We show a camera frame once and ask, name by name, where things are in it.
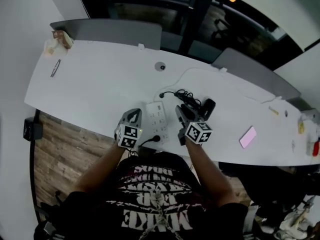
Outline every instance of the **black cable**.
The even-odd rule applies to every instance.
[[[125,150],[128,151],[128,157],[134,156],[135,154],[139,156],[139,153],[135,150],[128,149],[128,148],[126,148]]]
[[[201,101],[199,99],[194,98],[194,94],[192,92],[188,92],[184,89],[177,90],[176,92],[173,91],[165,91],[159,94],[160,98],[163,98],[165,94],[173,94],[176,96],[179,100],[183,101],[184,104],[189,106],[199,106],[201,107]]]
[[[159,142],[161,140],[159,135],[153,136],[152,138],[146,140],[145,142],[143,142],[142,144],[140,144],[138,146],[138,148],[142,147],[142,145],[146,144],[147,142]]]

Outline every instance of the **white wall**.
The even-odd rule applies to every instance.
[[[305,49],[320,38],[320,0],[242,0],[269,17]]]
[[[66,20],[87,19],[87,12],[81,0],[52,0]]]
[[[274,71],[320,111],[320,43]]]
[[[0,0],[0,235],[31,240],[36,215],[30,174],[30,143],[24,119],[34,108],[24,104],[27,87],[52,36],[49,23],[63,20],[52,0]]]

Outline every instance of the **small item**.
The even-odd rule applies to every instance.
[[[44,56],[46,58],[62,58],[66,56],[68,50],[57,40],[48,39],[44,43]]]
[[[33,117],[24,120],[23,138],[28,142],[40,140],[43,135],[43,126],[41,123],[34,122]]]
[[[245,149],[249,145],[249,143],[255,138],[256,135],[257,132],[255,128],[251,126],[250,129],[240,139],[241,146]]]
[[[49,235],[52,236],[54,232],[56,232],[56,228],[52,225],[51,222],[47,222],[43,228],[43,230]]]
[[[305,110],[301,112],[301,120],[311,120],[316,125],[320,124],[320,113],[315,109]]]
[[[292,140],[291,148],[292,148],[292,153],[294,153],[296,148],[296,142],[294,140]]]
[[[299,119],[298,120],[298,133],[303,134],[304,132],[305,132],[305,124],[301,119]]]
[[[55,66],[54,66],[54,68],[53,68],[53,70],[52,70],[52,73],[51,73],[51,78],[53,78],[54,76],[55,76],[55,74],[56,74],[56,72],[57,72],[57,69],[59,68],[59,66],[60,66],[60,62],[61,62],[61,59],[59,59],[58,61],[57,61],[57,63],[55,64]]]
[[[202,144],[208,141],[213,130],[207,122],[190,122],[186,131],[185,136],[195,144]]]
[[[57,39],[66,49],[71,49],[74,42],[69,37],[69,35],[63,30],[52,31],[53,38]]]
[[[139,43],[138,44],[138,48],[139,48],[140,51],[143,51],[145,49],[145,45],[142,44],[142,43]]]
[[[320,145],[319,140],[316,142],[309,142],[308,150],[307,150],[308,155],[317,157],[319,155],[319,145]]]
[[[225,68],[225,67],[222,67],[222,68],[219,69],[220,73],[226,73],[227,71],[228,71],[228,69]]]
[[[274,110],[272,107],[269,106],[269,110],[271,110],[273,113],[275,113],[277,116],[279,116],[279,112]]]
[[[248,207],[248,211],[246,213],[246,216],[244,218],[243,222],[243,233],[251,233],[252,228],[255,222],[256,213],[259,209],[259,205],[251,205]]]

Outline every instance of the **red object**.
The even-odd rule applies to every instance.
[[[312,156],[316,157],[319,153],[319,141],[314,143]]]

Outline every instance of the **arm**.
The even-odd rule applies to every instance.
[[[95,162],[76,182],[74,191],[91,193],[99,189],[117,167],[125,149],[113,144],[108,152]]]
[[[229,203],[238,203],[227,178],[210,160],[200,145],[194,144],[187,137],[185,145],[201,185],[213,198],[218,207]]]

